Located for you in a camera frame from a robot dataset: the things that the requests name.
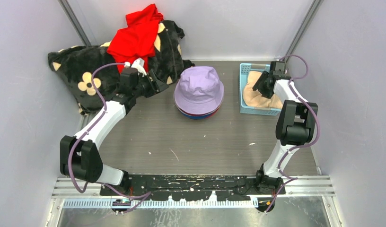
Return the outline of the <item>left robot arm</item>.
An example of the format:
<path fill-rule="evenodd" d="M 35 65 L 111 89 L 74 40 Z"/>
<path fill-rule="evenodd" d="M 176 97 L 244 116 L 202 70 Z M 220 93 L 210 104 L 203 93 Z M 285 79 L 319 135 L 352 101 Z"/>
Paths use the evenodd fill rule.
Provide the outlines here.
<path fill-rule="evenodd" d="M 154 71 L 139 72 L 127 67 L 120 74 L 119 92 L 82 130 L 60 141 L 60 172 L 89 183 L 105 183 L 119 195 L 129 192 L 128 173 L 105 165 L 99 148 L 113 127 L 135 106 L 137 98 L 151 97 L 168 88 Z"/>

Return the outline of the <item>blue bucket hat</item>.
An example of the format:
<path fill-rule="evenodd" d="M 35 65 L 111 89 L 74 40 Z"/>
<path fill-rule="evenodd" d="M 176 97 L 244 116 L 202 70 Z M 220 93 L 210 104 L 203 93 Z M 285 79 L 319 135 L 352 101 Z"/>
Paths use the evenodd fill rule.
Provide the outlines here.
<path fill-rule="evenodd" d="M 189 118 L 189 119 L 192 119 L 192 120 L 203 120 L 203 119 L 207 119 L 207 118 L 210 118 L 214 115 L 215 113 L 210 113 L 210 114 L 207 114 L 207 115 L 200 115 L 200 116 L 192 116 L 192 115 L 187 115 L 185 113 L 182 113 L 183 116 Z"/>

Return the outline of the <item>beige bucket hat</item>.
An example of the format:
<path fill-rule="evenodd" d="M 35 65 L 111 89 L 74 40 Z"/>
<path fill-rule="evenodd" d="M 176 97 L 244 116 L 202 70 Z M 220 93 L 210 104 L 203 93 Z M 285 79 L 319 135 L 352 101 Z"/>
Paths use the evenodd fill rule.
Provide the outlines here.
<path fill-rule="evenodd" d="M 250 71 L 247 77 L 247 83 L 243 89 L 242 96 L 245 104 L 251 107 L 258 108 L 278 108 L 281 109 L 283 104 L 277 95 L 273 95 L 270 99 L 263 97 L 259 91 L 253 91 L 253 86 L 261 77 L 262 72 Z"/>

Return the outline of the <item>lilac bucket hat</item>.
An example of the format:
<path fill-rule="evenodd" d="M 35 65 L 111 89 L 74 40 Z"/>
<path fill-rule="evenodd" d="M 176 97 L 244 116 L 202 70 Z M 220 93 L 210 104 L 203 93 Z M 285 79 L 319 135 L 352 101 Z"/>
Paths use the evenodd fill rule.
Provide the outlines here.
<path fill-rule="evenodd" d="M 210 66 L 193 66 L 184 70 L 174 90 L 174 101 L 192 114 L 208 113 L 224 98 L 224 84 Z"/>

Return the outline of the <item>dark red hat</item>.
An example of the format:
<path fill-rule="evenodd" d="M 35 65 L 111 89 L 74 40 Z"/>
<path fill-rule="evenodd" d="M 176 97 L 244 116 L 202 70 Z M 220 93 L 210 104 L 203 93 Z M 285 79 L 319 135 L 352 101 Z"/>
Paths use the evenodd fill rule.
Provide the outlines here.
<path fill-rule="evenodd" d="M 212 110 L 212 111 L 210 111 L 210 112 L 208 112 L 208 113 L 201 113 L 201 114 L 188 113 L 188 112 L 184 111 L 183 109 L 181 109 L 178 105 L 175 105 L 175 106 L 177 107 L 177 109 L 178 109 L 181 113 L 183 113 L 183 114 L 185 114 L 185 115 L 187 115 L 187 116 L 191 116 L 191 117 L 202 117 L 202 116 L 212 115 L 212 114 L 216 113 L 216 112 L 219 110 L 219 108 L 221 107 L 221 104 L 220 104 L 217 108 L 215 108 L 214 110 Z"/>

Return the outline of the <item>light blue plastic basket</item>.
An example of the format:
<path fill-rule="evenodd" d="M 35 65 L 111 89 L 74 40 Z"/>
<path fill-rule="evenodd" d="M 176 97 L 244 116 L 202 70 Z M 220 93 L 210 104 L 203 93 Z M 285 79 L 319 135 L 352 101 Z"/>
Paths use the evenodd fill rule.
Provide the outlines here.
<path fill-rule="evenodd" d="M 263 72 L 270 70 L 270 64 L 241 63 L 239 66 L 239 108 L 241 114 L 277 116 L 281 109 L 278 108 L 258 108 L 247 106 L 243 100 L 243 90 L 247 84 L 248 74 L 251 71 Z"/>

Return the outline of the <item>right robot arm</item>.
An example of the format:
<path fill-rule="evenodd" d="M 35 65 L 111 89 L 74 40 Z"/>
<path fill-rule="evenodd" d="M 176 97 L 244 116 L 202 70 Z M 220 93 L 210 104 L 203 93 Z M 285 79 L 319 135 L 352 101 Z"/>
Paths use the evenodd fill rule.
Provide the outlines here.
<path fill-rule="evenodd" d="M 268 71 L 256 81 L 254 91 L 270 98 L 276 95 L 282 108 L 275 128 L 277 143 L 268 160 L 256 173 L 255 188 L 267 194 L 283 184 L 284 169 L 293 154 L 309 145 L 316 130 L 318 105 L 308 102 L 287 75 L 284 61 L 273 61 Z"/>

